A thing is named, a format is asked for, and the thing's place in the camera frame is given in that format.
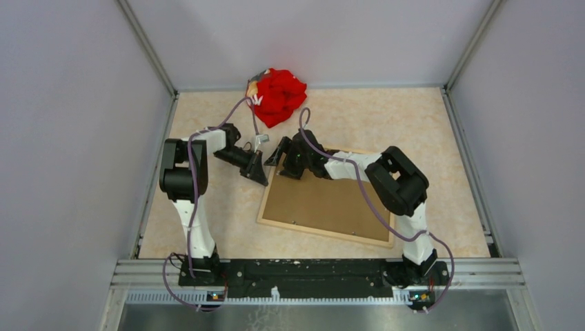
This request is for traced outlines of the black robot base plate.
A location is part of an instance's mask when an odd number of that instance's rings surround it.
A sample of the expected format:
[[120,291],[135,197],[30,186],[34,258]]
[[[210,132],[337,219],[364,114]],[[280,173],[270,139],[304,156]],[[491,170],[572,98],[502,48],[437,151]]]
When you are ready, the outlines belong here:
[[422,274],[419,268],[408,265],[402,259],[221,259],[209,264],[194,264],[189,273],[184,262],[179,272],[180,286],[242,285],[246,281],[264,280],[365,280],[390,284],[445,285],[450,271],[448,264],[437,260],[432,268]]

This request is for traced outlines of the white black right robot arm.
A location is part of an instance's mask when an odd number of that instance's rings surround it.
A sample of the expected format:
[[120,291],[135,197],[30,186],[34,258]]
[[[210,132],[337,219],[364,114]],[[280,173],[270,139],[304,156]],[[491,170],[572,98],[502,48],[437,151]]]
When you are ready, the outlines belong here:
[[336,150],[309,130],[284,137],[265,162],[274,173],[259,221],[347,241],[403,243],[396,285],[448,285],[441,241],[428,230],[429,180],[396,146],[378,153]]

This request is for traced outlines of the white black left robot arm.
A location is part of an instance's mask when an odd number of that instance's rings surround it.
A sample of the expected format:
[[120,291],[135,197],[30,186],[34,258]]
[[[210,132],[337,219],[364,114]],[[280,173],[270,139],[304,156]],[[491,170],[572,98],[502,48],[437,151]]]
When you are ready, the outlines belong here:
[[249,148],[236,145],[241,134],[232,123],[205,128],[186,139],[166,139],[159,173],[159,187],[177,210],[186,236],[187,273],[205,285],[218,282],[221,266],[214,262],[216,243],[208,227],[205,193],[208,189],[208,157],[214,156],[238,168],[242,177],[262,186],[268,178],[262,165],[260,145],[269,141],[256,134]]

